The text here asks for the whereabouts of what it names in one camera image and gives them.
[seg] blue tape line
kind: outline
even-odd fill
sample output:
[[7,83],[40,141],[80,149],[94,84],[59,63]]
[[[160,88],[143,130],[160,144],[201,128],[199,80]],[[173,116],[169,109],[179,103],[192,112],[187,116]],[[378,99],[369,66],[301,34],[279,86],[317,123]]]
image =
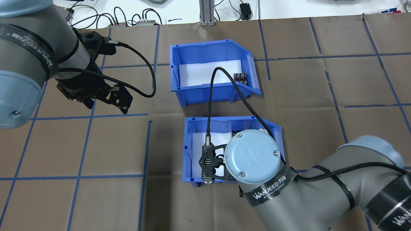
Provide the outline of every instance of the blue tape line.
[[268,66],[268,61],[266,61],[266,68],[267,68],[268,80],[271,80],[270,67]]
[[[380,56],[398,56],[398,55],[411,55],[411,53],[388,53],[388,54],[379,54]],[[376,54],[368,54],[368,55],[329,55],[329,56],[307,56],[307,57],[289,57],[289,58],[262,58],[262,59],[254,59],[255,62],[262,62],[262,61],[278,61],[278,60],[287,60],[287,59],[323,59],[323,58],[355,58],[355,57],[377,57]],[[159,63],[156,66],[169,66],[169,63]],[[109,66],[103,67],[102,69],[111,69],[111,68],[126,68],[126,67],[146,67],[147,65],[123,65],[123,66]]]
[[12,192],[13,192],[13,189],[14,189],[14,185],[16,184],[18,172],[20,171],[21,163],[23,162],[23,158],[24,158],[25,152],[26,152],[26,150],[27,150],[27,145],[28,145],[28,142],[29,142],[29,140],[30,140],[31,133],[32,133],[32,131],[33,131],[34,123],[36,122],[36,118],[37,118],[37,115],[38,115],[39,110],[40,110],[40,105],[42,104],[42,101],[43,101],[44,93],[45,93],[46,88],[47,88],[47,83],[48,83],[48,82],[46,82],[46,83],[44,84],[43,91],[42,91],[42,96],[40,97],[39,104],[37,105],[36,112],[34,113],[34,118],[33,118],[33,121],[32,121],[32,123],[31,123],[30,130],[29,130],[29,132],[28,132],[28,134],[27,134],[27,139],[26,139],[26,141],[25,141],[24,148],[23,148],[23,151],[22,151],[22,153],[21,153],[20,160],[19,160],[19,162],[18,162],[16,172],[14,173],[13,182],[12,182],[12,185],[11,185],[11,187],[10,187],[9,194],[7,195],[6,203],[5,203],[5,205],[4,205],[3,212],[2,212],[1,217],[0,217],[0,227],[1,227],[2,223],[3,223],[4,216],[6,215],[6,210],[7,210],[7,207],[8,207],[8,205],[9,205],[9,202],[10,202],[10,197],[12,196]]
[[371,223],[370,223],[369,218],[367,216],[365,216],[365,221],[367,222],[368,231],[372,231]]
[[397,56],[397,55],[411,55],[411,53],[389,53],[389,54],[379,54],[380,56]]
[[258,20],[258,25],[260,27],[261,40],[263,41],[264,57],[266,58],[267,76],[268,76],[268,80],[271,80],[270,67],[268,66],[268,61],[267,61],[268,56],[267,56],[266,40],[264,39],[263,26],[261,25],[261,20]]
[[258,20],[258,25],[260,27],[261,40],[263,41],[264,57],[267,59],[268,56],[267,56],[266,41],[264,39],[263,26],[261,25],[261,20]]
[[390,104],[390,105],[383,105],[383,104],[371,104],[371,105],[348,105],[344,106],[344,108],[366,108],[366,107],[395,107],[399,106],[399,104]]
[[[144,177],[144,174],[120,174],[120,175],[95,175],[95,176],[80,176],[80,179],[107,179],[107,178],[139,178]],[[30,176],[17,177],[16,180],[73,180],[77,176]],[[14,180],[13,177],[2,177],[0,181]]]
[[328,74],[327,71],[326,71],[326,76],[327,76],[328,85],[330,87],[330,91],[331,91],[331,94],[332,94],[332,99],[334,100],[335,109],[337,110],[338,120],[339,120],[339,125],[341,126],[342,135],[344,137],[345,143],[348,143],[347,134],[345,133],[345,128],[344,128],[344,123],[342,122],[341,113],[338,109],[337,98],[335,98],[334,90],[332,88],[332,84],[331,84],[331,80],[330,80],[330,75]]
[[[110,117],[133,117],[133,116],[147,116],[148,114],[115,114],[115,115],[94,115],[93,118],[110,118]],[[70,116],[70,117],[50,117],[37,118],[36,120],[75,120],[75,119],[90,119],[90,116]]]
[[318,42],[317,34],[315,33],[314,24],[312,23],[311,17],[308,18],[309,23],[311,24],[312,33],[314,34],[315,42],[317,43],[318,52],[321,54],[320,43]]
[[80,179],[110,179],[110,178],[139,178],[143,174],[123,174],[123,175],[99,175],[99,176],[80,176]]
[[296,58],[276,58],[277,60],[287,60],[287,59],[323,59],[323,58],[355,58],[355,57],[376,57],[376,54],[369,55],[329,55],[329,56],[307,56],[307,57],[296,57]]
[[72,201],[72,207],[70,209],[70,216],[69,216],[69,222],[67,224],[67,231],[70,230],[70,227],[72,225],[72,219],[73,219],[73,212],[74,212],[74,206],[76,204],[76,198],[77,198],[77,191],[79,189],[79,183],[80,183],[80,176],[81,176],[81,170],[83,167],[84,163],[84,156],[85,156],[85,151],[87,148],[87,143],[88,143],[88,137],[90,135],[90,130],[91,130],[91,123],[93,121],[93,114],[94,114],[94,109],[95,107],[96,100],[94,100],[94,107],[91,109],[91,114],[90,114],[90,120],[88,121],[88,127],[87,127],[87,133],[85,136],[85,141],[84,141],[84,146],[83,146],[83,153],[81,154],[81,160],[80,160],[80,166],[79,166],[79,172],[77,173],[77,180],[76,180],[76,186],[74,188],[74,195],[73,195],[73,201]]
[[117,115],[94,115],[93,118],[111,118],[111,117],[134,117],[134,116],[148,116],[148,114],[117,114]]
[[139,64],[139,65],[122,65],[122,66],[109,66],[109,67],[103,67],[102,69],[112,69],[112,68],[126,68],[126,67],[146,67],[146,64]]
[[260,62],[260,61],[274,61],[273,58],[261,58],[261,59],[254,59],[255,62]]
[[141,231],[141,222],[143,220],[145,178],[147,176],[148,146],[150,144],[150,131],[151,131],[151,120],[148,122],[147,140],[145,142],[144,176],[143,176],[143,182],[142,182],[142,186],[141,186],[141,195],[140,195],[139,231]]
[[365,29],[366,29],[366,31],[367,31],[368,37],[369,37],[369,39],[370,39],[370,41],[371,41],[371,43],[372,43],[372,46],[374,47],[375,53],[377,54],[378,61],[380,62],[380,65],[381,65],[381,67],[382,67],[382,69],[383,69],[383,71],[384,71],[384,73],[385,73],[385,75],[386,75],[387,82],[388,82],[388,84],[390,85],[390,88],[391,88],[391,91],[393,92],[394,98],[395,98],[395,100],[397,101],[397,103],[399,104],[399,109],[400,109],[401,114],[402,114],[402,116],[403,116],[403,118],[404,118],[405,124],[407,125],[408,131],[409,131],[409,133],[411,134],[411,126],[410,126],[410,123],[408,122],[408,118],[407,118],[407,116],[405,115],[404,109],[402,108],[402,105],[401,105],[401,102],[399,101],[398,95],[397,95],[397,93],[395,92],[394,86],[393,86],[393,84],[391,83],[391,80],[390,80],[390,77],[389,77],[389,75],[388,75],[388,72],[387,72],[387,70],[386,70],[385,67],[384,67],[383,61],[381,60],[381,56],[380,56],[380,54],[378,53],[377,46],[375,45],[375,42],[374,42],[374,40],[372,39],[371,33],[369,32],[369,29],[368,29],[368,26],[367,26],[367,22],[366,22],[365,19],[364,19],[364,15],[363,15],[363,23],[364,23]]
[[155,41],[154,68],[153,68],[154,74],[155,74],[155,70],[156,70],[156,66],[157,66],[157,53],[158,53],[159,37],[160,37],[160,25],[157,26],[157,39]]
[[36,120],[75,120],[75,119],[89,119],[90,116],[68,116],[68,117],[49,117],[49,118],[36,118]]
[[28,176],[18,177],[17,180],[73,180],[76,176]]

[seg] electronic component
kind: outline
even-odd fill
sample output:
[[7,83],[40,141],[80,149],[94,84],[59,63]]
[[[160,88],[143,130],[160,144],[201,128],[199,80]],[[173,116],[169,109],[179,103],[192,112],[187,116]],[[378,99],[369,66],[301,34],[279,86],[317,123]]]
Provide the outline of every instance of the electronic component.
[[249,3],[240,4],[241,20],[251,19],[251,8]]
[[240,82],[248,86],[247,75],[245,73],[236,73],[234,74],[234,81]]

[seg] power adapter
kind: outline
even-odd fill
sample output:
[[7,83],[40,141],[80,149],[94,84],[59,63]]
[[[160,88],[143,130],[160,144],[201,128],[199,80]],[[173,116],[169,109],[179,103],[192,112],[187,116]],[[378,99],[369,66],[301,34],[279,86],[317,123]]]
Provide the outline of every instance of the power adapter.
[[251,18],[251,8],[249,3],[240,4],[241,20],[249,20]]

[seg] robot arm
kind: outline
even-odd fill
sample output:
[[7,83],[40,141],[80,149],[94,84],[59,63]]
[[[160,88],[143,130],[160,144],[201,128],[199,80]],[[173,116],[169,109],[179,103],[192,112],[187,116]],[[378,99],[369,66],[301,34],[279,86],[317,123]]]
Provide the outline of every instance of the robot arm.
[[52,0],[0,0],[0,128],[28,122],[44,83],[53,77],[66,98],[89,109],[99,99],[126,114],[133,97],[124,86],[111,87],[95,74],[59,73],[60,68],[77,68],[102,74],[95,60],[99,54],[115,54],[109,41],[96,32],[73,31]]
[[[383,139],[361,136],[301,176],[281,161],[276,142],[265,132],[241,131],[224,148],[224,160],[207,166],[206,154],[215,148],[203,146],[209,151],[203,150],[202,172],[224,165],[225,180],[238,182],[270,231],[328,231],[355,206],[383,231],[411,230],[411,174]],[[206,184],[214,178],[203,174]]]

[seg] black strap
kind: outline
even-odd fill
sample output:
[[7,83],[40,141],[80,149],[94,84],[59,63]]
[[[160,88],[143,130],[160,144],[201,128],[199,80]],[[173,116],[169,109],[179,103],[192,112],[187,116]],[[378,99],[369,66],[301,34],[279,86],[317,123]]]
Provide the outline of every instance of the black strap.
[[244,197],[252,207],[261,205],[278,196],[296,176],[297,172],[290,166],[285,165],[271,180],[244,193]]
[[57,62],[60,64],[60,63],[64,63],[65,61],[69,60],[77,52],[77,50],[79,49],[79,45],[80,45],[80,42],[79,42],[79,39],[77,39],[76,45],[74,46],[73,50],[68,55],[57,60]]
[[[314,167],[312,167],[313,169],[318,169],[320,171],[323,171],[324,173],[331,173],[331,171],[321,165],[316,165]],[[342,191],[345,193],[345,196],[348,199],[348,202],[350,203],[350,210],[353,209],[356,205],[355,201],[354,201],[354,197],[351,194],[351,191],[347,188],[347,186],[344,184],[344,182],[342,182],[340,180],[340,178],[338,178],[338,176],[331,176],[331,179],[336,182],[338,184],[338,186],[340,186],[340,188],[342,189]]]
[[48,48],[49,44],[44,39],[38,40],[38,36],[33,34],[27,29],[22,30],[14,25],[0,23],[0,37],[17,43],[36,56],[42,63],[48,80],[59,73],[58,63],[53,51]]

